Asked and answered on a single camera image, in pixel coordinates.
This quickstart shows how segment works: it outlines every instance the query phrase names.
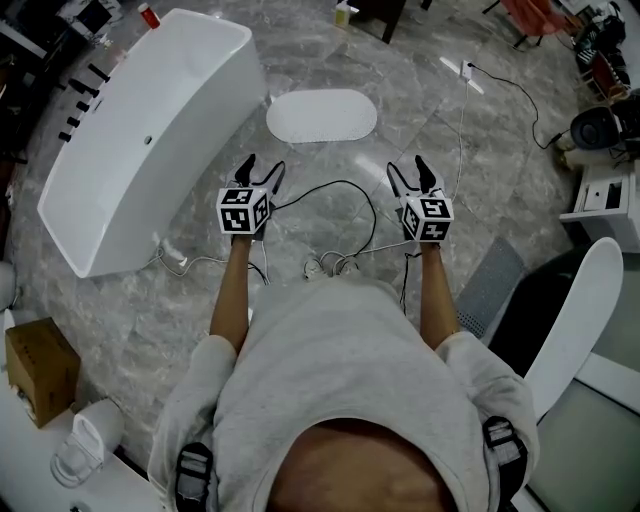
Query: freestanding bathtub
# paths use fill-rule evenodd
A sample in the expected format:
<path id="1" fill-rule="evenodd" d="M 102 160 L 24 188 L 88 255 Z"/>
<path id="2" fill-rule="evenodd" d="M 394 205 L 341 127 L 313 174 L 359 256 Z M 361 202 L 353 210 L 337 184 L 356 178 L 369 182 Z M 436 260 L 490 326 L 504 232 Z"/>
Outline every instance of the freestanding bathtub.
<path id="1" fill-rule="evenodd" d="M 246 27 L 174 9 L 140 38 L 71 132 L 38 204 L 74 272 L 145 265 L 199 176 L 265 96 Z"/>

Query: black cable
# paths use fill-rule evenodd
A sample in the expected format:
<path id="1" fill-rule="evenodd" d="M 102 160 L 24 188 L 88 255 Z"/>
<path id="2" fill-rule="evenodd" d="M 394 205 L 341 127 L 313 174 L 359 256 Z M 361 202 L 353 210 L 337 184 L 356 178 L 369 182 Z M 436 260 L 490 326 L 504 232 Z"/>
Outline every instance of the black cable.
<path id="1" fill-rule="evenodd" d="M 497 76 L 493 76 L 491 73 L 485 71 L 482 68 L 479 68 L 478 66 L 476 66 L 472 62 L 469 63 L 469 66 L 472 67 L 472 68 L 476 68 L 478 71 L 482 71 L 489 78 L 493 78 L 494 80 L 498 80 L 500 82 L 505 82 L 505 83 L 510 84 L 510 85 L 515 85 L 518 89 L 520 89 L 527 96 L 527 98 L 529 98 L 529 101 L 531 102 L 531 104 L 533 105 L 534 110 L 536 111 L 536 120 L 531 125 L 531 135 L 533 137 L 533 142 L 535 142 L 540 149 L 547 149 L 549 146 L 551 146 L 551 144 L 556 142 L 558 139 L 560 139 L 560 137 L 562 137 L 565 133 L 567 133 L 569 131 L 569 128 L 567 128 L 562 133 L 558 133 L 558 134 L 554 135 L 551 138 L 551 140 L 549 142 L 547 142 L 546 145 L 544 145 L 544 146 L 541 145 L 538 142 L 538 139 L 536 139 L 536 123 L 540 120 L 540 113 L 538 112 L 538 107 L 536 106 L 535 101 L 533 101 L 533 98 L 529 95 L 529 93 L 524 90 L 524 87 L 522 87 L 520 84 L 512 82 L 511 80 L 507 80 L 506 78 L 499 78 Z"/>
<path id="2" fill-rule="evenodd" d="M 367 240 L 367 243 L 365 243 L 360 250 L 358 250 L 358 252 L 356 252 L 354 254 L 354 257 L 357 256 L 358 254 L 360 254 L 362 251 L 364 251 L 369 244 L 371 243 L 371 241 L 373 240 L 373 235 L 376 232 L 376 223 L 378 221 L 377 216 L 376 216 L 376 209 L 373 207 L 373 203 L 371 202 L 371 199 L 369 198 L 369 194 L 367 194 L 360 186 L 356 185 L 355 183 L 353 183 L 352 181 L 347 181 L 347 180 L 335 180 L 335 181 L 330 181 L 329 183 L 325 183 L 324 185 L 320 185 L 318 187 L 314 187 L 311 190 L 307 190 L 304 194 L 302 194 L 300 197 L 294 199 L 293 201 L 289 201 L 288 203 L 285 204 L 281 204 L 280 206 L 276 206 L 275 208 L 273 208 L 271 211 L 275 212 L 278 210 L 282 210 L 283 208 L 286 208 L 287 206 L 291 206 L 293 204 L 296 204 L 298 201 L 300 201 L 303 197 L 308 196 L 309 194 L 311 194 L 312 192 L 315 192 L 316 190 L 320 190 L 321 188 L 325 188 L 328 187 L 329 185 L 335 185 L 336 183 L 346 183 L 347 185 L 351 185 L 353 187 L 356 187 L 360 192 L 362 192 L 364 194 L 364 196 L 367 198 L 367 202 L 369 203 L 369 206 L 371 207 L 371 213 L 373 213 L 373 226 L 371 227 L 371 234 L 369 235 L 369 239 Z"/>
<path id="3" fill-rule="evenodd" d="M 256 267 L 253 263 L 249 262 L 249 270 L 255 270 L 258 274 L 260 274 L 260 277 L 262 278 L 262 282 L 267 285 L 269 284 L 267 282 L 267 278 L 265 277 L 264 273 L 262 272 L 262 270 L 260 270 L 258 267 Z"/>
<path id="4" fill-rule="evenodd" d="M 400 292 L 400 304 L 402 305 L 402 311 L 407 314 L 407 276 L 409 275 L 409 258 L 417 258 L 422 253 L 411 254 L 409 252 L 404 253 L 404 280 L 402 281 L 402 292 Z"/>

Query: power cord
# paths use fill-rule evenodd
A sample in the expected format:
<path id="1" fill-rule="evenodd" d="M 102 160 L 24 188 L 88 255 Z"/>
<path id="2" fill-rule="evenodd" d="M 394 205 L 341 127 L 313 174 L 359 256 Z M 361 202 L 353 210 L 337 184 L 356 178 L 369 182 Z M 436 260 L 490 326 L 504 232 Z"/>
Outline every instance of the power cord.
<path id="1" fill-rule="evenodd" d="M 371 226 L 371 234 L 369 235 L 369 239 L 366 241 L 366 243 L 360 248 L 360 250 L 358 250 L 357 252 L 355 252 L 353 254 L 353 256 L 357 256 L 358 254 L 360 254 L 362 251 L 364 251 L 369 244 L 371 243 L 371 241 L 373 240 L 373 235 L 376 232 L 376 224 L 378 222 L 378 217 L 376 215 L 376 209 L 373 207 L 373 203 L 371 202 L 371 198 L 369 197 L 369 194 L 367 194 L 360 186 L 356 185 L 355 183 L 353 183 L 352 181 L 348 181 L 348 180 L 335 180 L 335 181 L 330 181 L 329 183 L 325 183 L 324 185 L 320 185 L 318 187 L 314 187 L 311 190 L 307 190 L 304 194 L 302 194 L 300 197 L 294 199 L 293 201 L 289 201 L 288 203 L 285 204 L 281 204 L 280 206 L 276 206 L 273 209 L 273 212 L 277 212 L 278 210 L 282 210 L 283 208 L 287 208 L 289 206 L 292 206 L 294 204 L 296 204 L 298 201 L 300 201 L 301 199 L 303 199 L 304 197 L 307 197 L 309 194 L 311 194 L 312 192 L 316 192 L 317 190 L 323 189 L 325 187 L 328 187 L 330 185 L 335 185 L 336 183 L 345 183 L 346 185 L 351 185 L 352 187 L 357 188 L 360 192 L 362 192 L 364 194 L 364 197 L 367 198 L 367 203 L 369 203 L 369 207 L 371 208 L 371 213 L 373 213 L 373 225 Z"/>
<path id="2" fill-rule="evenodd" d="M 464 105 L 462 105 L 462 110 L 460 111 L 460 125 L 458 126 L 458 143 L 460 144 L 460 158 L 458 159 L 458 177 L 456 178 L 456 188 L 453 191 L 453 196 L 451 197 L 451 202 L 453 203 L 456 200 L 456 196 L 458 195 L 458 186 L 460 186 L 460 178 L 462 176 L 462 121 L 464 120 L 464 109 L 467 108 L 467 103 L 469 102 L 469 81 L 465 80 L 464 85 Z"/>
<path id="3" fill-rule="evenodd" d="M 409 259 L 417 258 L 422 253 L 411 254 L 409 252 L 404 253 L 404 280 L 402 281 L 402 292 L 400 293 L 400 305 L 402 306 L 402 312 L 407 314 L 407 276 L 409 275 Z"/>
<path id="4" fill-rule="evenodd" d="M 142 267 L 140 270 L 144 270 L 145 268 L 147 268 L 149 265 L 151 265 L 152 263 L 159 261 L 160 264 L 170 273 L 173 274 L 176 277 L 184 277 L 187 275 L 187 273 L 189 272 L 189 270 L 191 270 L 191 267 L 197 263 L 198 261 L 212 261 L 214 263 L 221 263 L 221 264 L 227 264 L 228 261 L 227 260 L 219 260 L 217 258 L 211 258 L 210 256 L 198 256 L 197 258 L 192 259 L 189 264 L 186 266 L 186 268 L 184 269 L 183 272 L 176 272 L 175 270 L 173 270 L 171 267 L 169 267 L 169 265 L 167 265 L 165 263 L 165 261 L 162 259 L 162 257 L 164 256 L 164 249 L 162 247 L 158 247 L 158 250 L 156 252 L 156 255 L 151 258 L 147 264 Z M 260 270 L 254 263 L 249 262 L 249 269 L 250 270 L 255 270 L 261 277 L 262 282 L 265 285 L 271 284 L 271 282 L 269 281 L 269 278 L 262 272 L 262 270 Z"/>
<path id="5" fill-rule="evenodd" d="M 364 189 L 362 189 L 362 187 L 356 185 L 355 183 L 348 181 L 348 180 L 335 180 L 335 181 L 331 181 L 329 183 L 325 183 L 324 185 L 320 185 L 318 187 L 314 187 L 311 190 L 308 190 L 307 192 L 305 192 L 304 194 L 302 194 L 300 197 L 294 199 L 293 201 L 290 201 L 288 203 L 282 204 L 280 206 L 276 206 L 275 208 L 273 208 L 272 212 L 276 212 L 277 210 L 282 210 L 283 208 L 287 208 L 288 206 L 292 206 L 294 204 L 296 204 L 298 201 L 300 201 L 301 199 L 303 199 L 304 197 L 308 196 L 309 194 L 311 194 L 312 192 L 315 192 L 317 190 L 323 189 L 325 187 L 328 187 L 329 185 L 334 185 L 336 183 L 345 183 L 347 185 L 351 185 L 352 187 L 357 188 L 360 192 L 362 192 L 364 194 L 364 196 L 367 199 L 367 203 L 369 203 L 369 206 L 371 207 L 371 212 L 373 213 L 373 225 L 371 226 L 371 234 L 369 235 L 369 238 L 367 240 L 367 242 L 355 253 L 353 254 L 349 254 L 347 256 L 341 254 L 341 253 L 336 253 L 339 254 L 341 257 L 341 260 L 344 260 L 348 257 L 352 257 L 352 256 L 357 256 L 358 254 L 361 254 L 363 252 L 373 252 L 373 251 L 379 251 L 382 249 L 386 249 L 387 247 L 380 247 L 377 249 L 371 249 L 369 251 L 365 251 L 365 249 L 369 246 L 369 244 L 371 243 L 371 241 L 373 240 L 373 235 L 375 234 L 376 231 L 376 224 L 377 224 L 377 215 L 376 215 L 376 210 L 373 207 L 373 203 L 371 202 L 371 198 L 369 197 L 369 194 L 367 194 Z M 260 277 L 262 278 L 262 282 L 265 285 L 269 285 L 271 284 L 271 281 L 269 279 L 269 262 L 268 262 L 268 258 L 267 258 L 267 251 L 265 249 L 264 246 L 264 241 L 261 242 L 262 244 L 262 255 L 264 257 L 264 272 L 262 272 L 262 270 L 260 270 L 254 263 L 249 262 L 249 269 L 251 270 L 255 270 L 256 272 L 258 272 L 258 274 L 260 275 Z M 173 274 L 176 277 L 184 277 L 185 275 L 187 275 L 187 273 L 189 272 L 189 270 L 191 270 L 191 267 L 197 263 L 198 261 L 212 261 L 214 263 L 221 263 L 221 264 L 226 264 L 228 263 L 227 260 L 221 260 L 221 259 L 217 259 L 217 258 L 212 258 L 210 256 L 198 256 L 197 258 L 194 258 L 193 260 L 191 260 L 189 262 L 189 264 L 187 265 L 187 267 L 184 269 L 183 272 L 176 272 L 175 270 L 173 270 L 172 268 L 170 268 L 164 261 L 163 259 L 164 256 L 164 249 L 162 249 L 162 247 L 158 247 L 158 250 L 156 252 L 156 255 L 150 259 L 147 264 L 142 267 L 142 269 L 147 268 L 149 265 L 151 265 L 152 263 L 159 261 L 162 266 L 167 269 L 171 274 Z"/>
<path id="6" fill-rule="evenodd" d="M 540 113 L 538 112 L 538 107 L 535 103 L 535 101 L 533 101 L 533 98 L 529 95 L 529 93 L 527 91 L 525 91 L 524 87 L 522 87 L 520 84 L 517 84 L 515 82 L 512 82 L 511 80 L 507 80 L 506 78 L 500 78 L 497 76 L 493 76 L 491 73 L 485 71 L 482 68 L 479 68 L 478 66 L 476 66 L 475 64 L 473 64 L 472 62 L 469 62 L 469 66 L 472 68 L 477 69 L 478 71 L 481 71 L 482 73 L 484 73 L 485 75 L 487 75 L 489 78 L 493 78 L 494 80 L 498 80 L 499 82 L 504 82 L 510 85 L 514 85 L 516 86 L 518 89 L 520 89 L 527 98 L 529 98 L 529 101 L 531 102 L 531 105 L 533 105 L 534 110 L 536 111 L 536 120 L 533 122 L 533 124 L 531 125 L 531 135 L 533 137 L 533 141 L 536 143 L 536 145 L 540 148 L 540 149 L 547 149 L 549 146 L 551 146 L 551 144 L 553 144 L 554 142 L 558 141 L 560 139 L 560 137 L 562 137 L 565 133 L 567 133 L 569 131 L 569 129 L 566 129 L 565 131 L 563 131 L 562 133 L 557 133 L 556 135 L 554 135 L 551 140 L 549 142 L 547 142 L 547 144 L 545 144 L 544 146 L 542 144 L 540 144 L 538 142 L 538 139 L 536 138 L 536 124 L 538 123 L 538 121 L 540 120 Z"/>

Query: white panel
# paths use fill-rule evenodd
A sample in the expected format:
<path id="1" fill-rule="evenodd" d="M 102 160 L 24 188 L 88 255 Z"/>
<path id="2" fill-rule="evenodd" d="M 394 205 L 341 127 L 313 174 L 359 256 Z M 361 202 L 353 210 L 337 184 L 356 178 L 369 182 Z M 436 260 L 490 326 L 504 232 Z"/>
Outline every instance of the white panel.
<path id="1" fill-rule="evenodd" d="M 576 379 L 640 414 L 640 373 L 592 353 Z"/>
<path id="2" fill-rule="evenodd" d="M 536 418 L 556 403 L 607 325 L 622 286 L 622 253 L 611 238 L 585 255 L 562 309 L 525 375 Z"/>

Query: bottle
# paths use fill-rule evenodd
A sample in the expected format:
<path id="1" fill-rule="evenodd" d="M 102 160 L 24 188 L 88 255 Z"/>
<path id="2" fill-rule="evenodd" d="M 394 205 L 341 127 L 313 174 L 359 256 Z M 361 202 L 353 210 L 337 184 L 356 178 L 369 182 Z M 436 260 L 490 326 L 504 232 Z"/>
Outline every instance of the bottle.
<path id="1" fill-rule="evenodd" d="M 349 25 L 349 16 L 351 15 L 351 7 L 347 4 L 347 0 L 342 0 L 336 5 L 336 20 L 338 27 L 345 28 Z"/>
<path id="2" fill-rule="evenodd" d="M 147 22 L 152 29 L 156 29 L 160 26 L 160 19 L 156 16 L 156 13 L 151 10 L 149 4 L 144 3 L 138 6 L 138 12 L 142 14 L 144 21 Z"/>

